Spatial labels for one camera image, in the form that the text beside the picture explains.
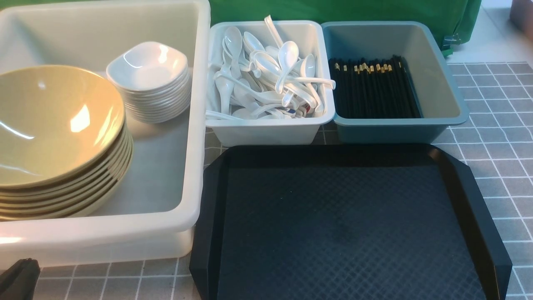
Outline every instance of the tray rim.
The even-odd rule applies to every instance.
[[[222,235],[224,224],[224,204],[227,188],[228,170],[232,156],[252,151],[268,151],[271,149],[298,149],[299,151],[311,151],[310,149],[337,148],[338,151],[367,151],[368,153],[425,153],[438,167],[443,181],[450,195],[450,201],[457,216],[459,226],[474,267],[480,279],[483,291],[487,299],[505,299],[507,285],[512,272],[512,262],[507,250],[492,221],[490,212],[484,202],[483,196],[475,181],[470,167],[455,159],[438,147],[428,144],[397,144],[397,145],[315,145],[315,146],[237,146],[226,150],[204,171],[204,193],[201,201],[200,217],[195,230],[195,242],[192,247],[190,272],[194,279],[198,292],[203,300],[217,299],[218,276],[220,271],[220,253],[222,249]],[[459,184],[462,189],[453,189],[453,184]],[[452,197],[464,197],[466,201],[454,203]],[[469,217],[461,220],[459,215]]]

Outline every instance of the black clip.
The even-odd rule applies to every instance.
[[[32,300],[40,273],[35,259],[20,259],[0,275],[0,300]]]

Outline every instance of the blue-gray plastic container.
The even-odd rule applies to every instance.
[[[431,143],[447,126],[463,124],[469,110],[430,30],[418,22],[348,21],[322,24],[328,59],[407,60],[421,119],[345,119],[335,114],[347,144]]]

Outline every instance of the black object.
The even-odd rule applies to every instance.
[[[431,145],[233,147],[204,172],[203,300],[504,299],[511,268],[469,167]]]
[[[35,259],[20,259],[0,275],[0,300],[32,300],[41,273]]]
[[[329,60],[335,109],[347,119],[421,118],[418,98],[407,61],[400,56],[390,60]]]

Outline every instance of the tan bowl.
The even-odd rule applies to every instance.
[[[0,188],[41,186],[97,160],[124,124],[120,93],[70,66],[0,75]]]
[[[41,214],[6,214],[0,213],[0,220],[34,220],[34,219],[50,219],[61,217],[80,217],[86,216],[97,208],[107,202],[111,196],[115,193],[117,187],[124,179],[127,170],[129,169],[133,158],[133,139],[131,135],[128,137],[128,147],[125,152],[121,163],[113,170],[115,176],[108,177],[104,184],[96,189],[93,193],[86,193],[86,197],[82,200],[78,200],[77,203],[58,209],[54,207],[49,210],[42,210]]]
[[[90,170],[88,173],[91,175],[84,180],[69,185],[64,189],[44,194],[15,197],[0,196],[0,213],[15,213],[13,209],[19,209],[20,211],[16,211],[17,213],[22,213],[22,210],[30,213],[30,209],[42,207],[58,208],[62,207],[61,205],[64,206],[84,199],[87,193],[95,192],[97,188],[100,188],[107,177],[116,175],[116,171],[114,170],[121,164],[122,159],[128,153],[128,147],[130,147],[130,134],[127,130],[121,133],[121,138],[119,145],[108,150],[111,155],[109,157],[102,157],[106,163],[102,166],[100,166],[101,164],[96,165],[95,169],[98,169],[96,171]]]
[[[81,193],[82,191],[80,189],[83,186],[86,186],[88,182],[100,176],[115,162],[118,154],[123,151],[127,135],[127,130],[122,130],[118,138],[102,157],[91,164],[87,169],[84,169],[81,173],[75,174],[72,177],[65,178],[62,181],[43,187],[19,190],[0,189],[0,207],[23,207],[29,204],[25,202],[57,198],[68,193]]]

